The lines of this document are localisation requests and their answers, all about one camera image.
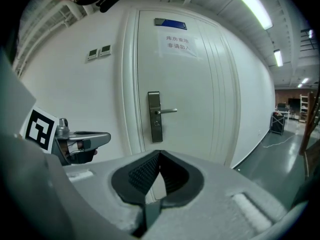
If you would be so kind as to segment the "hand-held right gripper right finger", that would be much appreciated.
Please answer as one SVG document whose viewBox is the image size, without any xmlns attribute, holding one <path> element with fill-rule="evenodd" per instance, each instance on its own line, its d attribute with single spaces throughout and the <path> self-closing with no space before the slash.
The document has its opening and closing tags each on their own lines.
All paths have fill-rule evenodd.
<svg viewBox="0 0 320 240">
<path fill-rule="evenodd" d="M 204 184 L 187 205 L 163 209 L 144 240 L 249 240 L 259 231 L 233 200 L 243 194 L 272 225 L 287 209 L 272 194 L 234 169 L 194 156 L 171 152 L 171 155 L 198 168 Z"/>
</svg>

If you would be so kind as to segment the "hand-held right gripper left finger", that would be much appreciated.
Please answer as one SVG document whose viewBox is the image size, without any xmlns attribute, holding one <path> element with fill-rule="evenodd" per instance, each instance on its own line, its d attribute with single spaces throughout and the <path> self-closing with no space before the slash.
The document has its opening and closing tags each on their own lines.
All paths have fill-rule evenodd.
<svg viewBox="0 0 320 240">
<path fill-rule="evenodd" d="M 66 166 L 75 236 L 160 236 L 161 203 L 146 203 L 160 173 L 160 151 Z"/>
</svg>

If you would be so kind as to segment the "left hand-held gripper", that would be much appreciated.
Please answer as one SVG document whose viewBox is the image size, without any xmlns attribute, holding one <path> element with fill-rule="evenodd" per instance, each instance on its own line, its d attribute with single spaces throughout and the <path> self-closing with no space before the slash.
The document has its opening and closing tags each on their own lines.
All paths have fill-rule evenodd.
<svg viewBox="0 0 320 240">
<path fill-rule="evenodd" d="M 24 138 L 36 143 L 43 151 L 52 151 L 55 138 L 68 138 L 69 132 L 66 118 L 57 118 L 37 106 L 31 109 L 24 124 Z M 111 134 L 96 131 L 72 131 L 68 140 L 81 143 L 81 150 L 95 150 L 109 143 Z"/>
</svg>

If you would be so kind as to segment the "person's left hand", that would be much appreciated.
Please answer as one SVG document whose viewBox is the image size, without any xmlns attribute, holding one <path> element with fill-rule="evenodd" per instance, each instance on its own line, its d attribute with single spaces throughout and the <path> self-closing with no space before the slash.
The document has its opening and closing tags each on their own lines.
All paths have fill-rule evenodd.
<svg viewBox="0 0 320 240">
<path fill-rule="evenodd" d="M 69 141 L 58 140 L 59 146 L 66 160 L 70 164 L 85 164 L 93 160 L 93 157 L 98 153 L 96 149 L 84 152 L 83 140 Z"/>
</svg>

